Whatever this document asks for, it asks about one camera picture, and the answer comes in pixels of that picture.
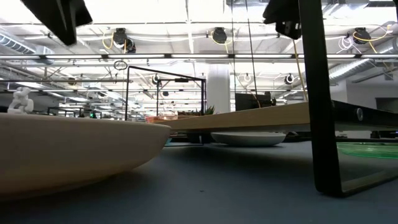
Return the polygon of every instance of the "large beige bowl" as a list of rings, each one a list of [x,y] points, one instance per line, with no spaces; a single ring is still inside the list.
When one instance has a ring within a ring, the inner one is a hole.
[[[169,134],[159,124],[0,114],[0,200],[131,170],[154,158]]]

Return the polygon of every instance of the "gray carpet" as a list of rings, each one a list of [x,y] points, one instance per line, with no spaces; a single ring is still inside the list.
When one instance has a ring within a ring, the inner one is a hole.
[[[0,204],[0,223],[396,223],[398,182],[318,193],[309,142],[269,149],[168,147],[78,190]]]

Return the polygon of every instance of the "table top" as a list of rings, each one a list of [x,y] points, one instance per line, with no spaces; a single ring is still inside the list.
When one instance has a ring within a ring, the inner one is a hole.
[[[0,203],[0,223],[395,223],[398,181],[348,198],[318,193],[310,142],[166,147],[95,185]]]

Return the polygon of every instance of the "white ceiling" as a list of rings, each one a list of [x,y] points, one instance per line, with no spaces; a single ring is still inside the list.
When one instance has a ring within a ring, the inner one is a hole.
[[[0,7],[0,28],[18,36],[20,39],[26,38],[26,41],[32,44],[44,45],[56,54],[105,54],[104,50],[107,49],[103,46],[102,36],[109,37],[118,27],[125,27],[127,33],[133,37],[138,54],[225,54],[227,50],[224,45],[217,45],[211,38],[206,38],[206,33],[211,33],[215,27],[224,27],[230,38],[232,31],[234,32],[234,45],[229,44],[227,46],[229,53],[250,54],[251,49],[255,54],[294,53],[291,40],[276,37],[274,24],[265,25],[262,23],[264,6],[249,7],[249,13],[246,12],[245,7],[234,8],[233,20],[239,23],[235,23],[234,29],[232,29],[231,11],[228,6],[224,5],[223,0],[189,0],[187,1],[188,15],[185,0],[85,0],[85,2],[93,18],[93,23],[77,29],[80,42],[72,47],[63,45],[56,37],[53,39],[47,38],[49,30],[41,25],[40,21],[19,0],[8,0],[6,5]],[[248,15],[251,22],[250,31],[253,36],[252,47],[249,41],[249,26],[245,23]],[[337,13],[325,16],[327,51],[329,54],[340,51],[339,37],[345,36],[347,32],[352,32],[355,27],[366,27],[372,37],[380,37],[386,33],[383,30],[386,28],[386,23],[396,21],[396,19],[394,8],[364,8],[349,11],[342,7]],[[392,32],[386,38],[374,42],[374,45],[393,37],[398,28],[394,25],[391,30]],[[190,34],[193,37],[191,46],[188,39]],[[165,41],[165,39],[180,39],[180,41],[170,42]],[[105,41],[107,45],[110,44],[109,38]],[[368,44],[355,46],[362,52],[370,49]],[[303,52],[302,42],[299,40],[297,41],[297,50],[299,53]],[[116,47],[107,51],[111,54],[122,52],[121,49]],[[0,47],[0,52],[12,54],[4,47]],[[170,59],[150,60],[150,62],[166,65],[170,63]],[[141,63],[137,61],[134,63],[145,64],[146,60]],[[172,66],[151,66],[150,68],[191,76],[202,76],[202,73],[206,76],[208,74],[208,63],[195,62],[195,69],[193,69],[193,64],[192,62],[181,61]],[[289,88],[284,84],[283,78],[276,77],[288,73],[298,75],[297,65],[294,61],[283,63],[277,60],[272,63],[256,62],[254,68],[258,75],[258,88]],[[300,68],[302,72],[305,70],[303,63],[300,64]],[[28,69],[41,75],[44,74],[43,68]],[[252,75],[252,63],[238,62],[235,69],[236,74],[241,76],[239,79],[241,83],[244,86],[249,84],[250,82],[244,81],[244,76],[246,73]],[[144,76],[153,75],[151,72],[139,73]],[[81,74],[86,78],[102,78],[108,72],[104,67],[68,67],[55,74],[53,78],[79,77]],[[153,86],[148,86],[146,82],[138,79],[138,74],[133,73],[132,76],[136,84],[133,84],[131,89],[153,88]],[[118,77],[125,78],[126,74],[119,72]],[[173,83],[170,86],[198,88],[192,83],[183,85]],[[104,84],[103,87],[122,88],[123,84]],[[197,98],[197,94],[199,93],[184,93],[183,97]]]

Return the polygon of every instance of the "small white figurine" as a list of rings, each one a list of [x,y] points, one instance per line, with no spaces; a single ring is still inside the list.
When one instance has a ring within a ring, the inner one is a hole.
[[[8,113],[12,114],[26,114],[27,112],[33,111],[33,100],[29,99],[28,94],[30,93],[30,88],[19,87],[17,91],[13,94],[14,99],[8,107]]]

